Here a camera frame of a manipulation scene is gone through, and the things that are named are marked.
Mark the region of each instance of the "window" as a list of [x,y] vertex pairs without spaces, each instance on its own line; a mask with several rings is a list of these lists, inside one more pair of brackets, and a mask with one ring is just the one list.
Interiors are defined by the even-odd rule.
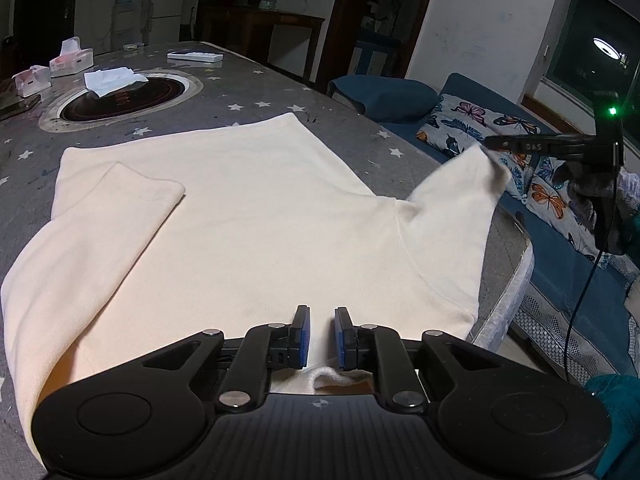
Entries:
[[572,0],[547,78],[591,107],[618,92],[626,132],[640,146],[640,22],[609,0]]

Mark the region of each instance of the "white star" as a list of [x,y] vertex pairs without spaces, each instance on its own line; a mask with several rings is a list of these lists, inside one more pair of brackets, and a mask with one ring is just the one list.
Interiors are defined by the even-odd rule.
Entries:
[[133,135],[144,135],[148,132],[152,132],[153,130],[150,130],[149,128],[136,128],[135,131],[133,132]]

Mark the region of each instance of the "cream sweater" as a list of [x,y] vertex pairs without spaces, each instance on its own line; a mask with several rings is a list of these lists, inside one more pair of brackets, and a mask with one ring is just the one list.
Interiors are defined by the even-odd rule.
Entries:
[[2,284],[6,355],[31,441],[38,400],[206,328],[226,337],[311,309],[313,392],[331,321],[465,337],[510,176],[479,147],[407,200],[375,196],[292,114],[257,124],[69,148],[51,222]]

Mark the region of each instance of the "sofa backrest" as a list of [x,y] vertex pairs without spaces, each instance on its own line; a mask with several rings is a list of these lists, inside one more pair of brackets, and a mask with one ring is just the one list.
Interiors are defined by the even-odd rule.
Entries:
[[469,101],[479,107],[498,112],[499,114],[518,117],[519,119],[529,121],[530,123],[538,126],[540,128],[540,133],[542,134],[554,133],[554,131],[546,126],[546,124],[537,120],[517,104],[512,103],[493,90],[489,90],[486,86],[483,86],[473,79],[469,79],[457,72],[453,72],[449,75],[441,93],[455,95],[465,101]]

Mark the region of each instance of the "person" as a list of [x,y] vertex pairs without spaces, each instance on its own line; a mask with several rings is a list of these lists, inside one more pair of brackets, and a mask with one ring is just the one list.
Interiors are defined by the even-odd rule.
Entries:
[[[568,181],[569,206],[593,233],[598,219],[594,201],[613,199],[614,176],[592,173],[584,166],[566,162],[556,170],[553,181]],[[622,168],[616,184],[616,214],[620,222],[614,222],[612,229],[622,230],[618,234],[625,240],[623,249],[640,267],[640,176]],[[584,387],[601,400],[611,420],[609,444],[595,475],[604,480],[637,478],[640,471],[640,379],[605,375],[590,379]]]

